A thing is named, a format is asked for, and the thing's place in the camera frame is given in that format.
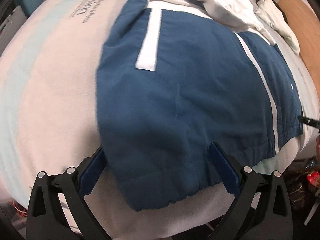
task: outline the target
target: blue gripper pad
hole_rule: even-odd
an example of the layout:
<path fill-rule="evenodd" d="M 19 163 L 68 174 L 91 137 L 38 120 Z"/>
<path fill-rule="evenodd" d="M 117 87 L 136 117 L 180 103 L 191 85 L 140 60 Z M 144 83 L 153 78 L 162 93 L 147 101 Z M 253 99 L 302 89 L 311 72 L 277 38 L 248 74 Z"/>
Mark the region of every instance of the blue gripper pad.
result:
<path fill-rule="evenodd" d="M 227 191 L 238 197 L 241 192 L 240 187 L 240 170 L 237 172 L 227 160 L 227 155 L 217 143 L 212 143 L 208 150 L 209 160 L 213 163 Z"/>
<path fill-rule="evenodd" d="M 86 195 L 91 194 L 106 165 L 106 157 L 103 150 L 101 149 L 91 160 L 90 164 L 85 169 L 82 176 L 79 178 L 78 192 L 82 198 Z"/>

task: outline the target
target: silver bolt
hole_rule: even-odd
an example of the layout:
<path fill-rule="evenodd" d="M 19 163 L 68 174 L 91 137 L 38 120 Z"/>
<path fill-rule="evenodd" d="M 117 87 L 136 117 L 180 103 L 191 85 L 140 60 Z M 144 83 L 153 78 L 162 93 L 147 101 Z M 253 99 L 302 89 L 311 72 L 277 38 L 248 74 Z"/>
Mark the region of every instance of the silver bolt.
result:
<path fill-rule="evenodd" d="M 67 169 L 67 173 L 68 173 L 68 174 L 72 174 L 72 173 L 74 173 L 75 171 L 76 171 L 76 169 L 75 169 L 74 167 L 70 167 L 70 168 Z"/>
<path fill-rule="evenodd" d="M 38 177 L 39 178 L 43 178 L 44 176 L 45 176 L 44 171 L 41 171 L 41 172 L 38 173 Z"/>
<path fill-rule="evenodd" d="M 252 169 L 251 169 L 249 166 L 245 166 L 245 167 L 243 168 L 243 170 L 244 170 L 246 173 L 252 172 Z"/>
<path fill-rule="evenodd" d="M 278 178 L 281 176 L 281 173 L 279 171 L 275 171 L 273 174 Z"/>

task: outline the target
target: bed sheet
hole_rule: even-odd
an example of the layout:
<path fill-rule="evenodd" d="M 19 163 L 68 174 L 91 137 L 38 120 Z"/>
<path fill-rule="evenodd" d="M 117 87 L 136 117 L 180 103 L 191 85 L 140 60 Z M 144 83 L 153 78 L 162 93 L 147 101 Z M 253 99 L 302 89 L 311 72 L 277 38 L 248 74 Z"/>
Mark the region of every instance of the bed sheet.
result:
<path fill-rule="evenodd" d="M 25 207 L 39 171 L 61 173 L 68 166 L 77 166 L 100 145 L 95 72 L 101 46 L 125 2 L 47 0 L 0 58 L 1 177 L 8 192 Z M 266 28 L 292 71 L 304 114 L 319 118 L 318 97 L 303 62 L 277 33 Z M 260 162 L 254 170 L 284 171 L 313 132 L 305 126 L 302 136 L 291 139 L 274 158 Z M 135 212 L 106 169 L 85 200 L 113 239 L 150 240 L 225 214 L 233 196 L 218 184 L 168 207 Z M 64 206 L 70 225 L 77 230 Z"/>

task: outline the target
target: light blue stripe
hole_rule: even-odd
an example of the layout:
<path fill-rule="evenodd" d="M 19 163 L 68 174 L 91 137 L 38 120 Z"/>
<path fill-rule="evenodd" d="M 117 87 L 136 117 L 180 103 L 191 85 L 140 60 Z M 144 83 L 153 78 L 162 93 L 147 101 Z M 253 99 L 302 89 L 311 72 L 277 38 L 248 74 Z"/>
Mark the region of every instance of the light blue stripe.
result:
<path fill-rule="evenodd" d="M 9 193 L 25 207 L 28 206 L 30 193 L 26 195 L 22 188 L 19 153 L 16 148 L 22 94 L 44 41 L 61 18 L 80 1 L 62 0 L 50 10 L 17 54 L 0 91 L 0 170 Z"/>

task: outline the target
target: wooden surface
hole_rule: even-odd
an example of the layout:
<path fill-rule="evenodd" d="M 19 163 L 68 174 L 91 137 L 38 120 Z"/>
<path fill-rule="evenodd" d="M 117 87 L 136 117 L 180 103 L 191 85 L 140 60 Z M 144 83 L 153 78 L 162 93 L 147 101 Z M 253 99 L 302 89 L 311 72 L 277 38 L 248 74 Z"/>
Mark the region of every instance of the wooden surface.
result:
<path fill-rule="evenodd" d="M 305 63 L 320 98 L 320 21 L 302 0 L 280 0 L 290 28 L 300 45 L 300 57 Z"/>

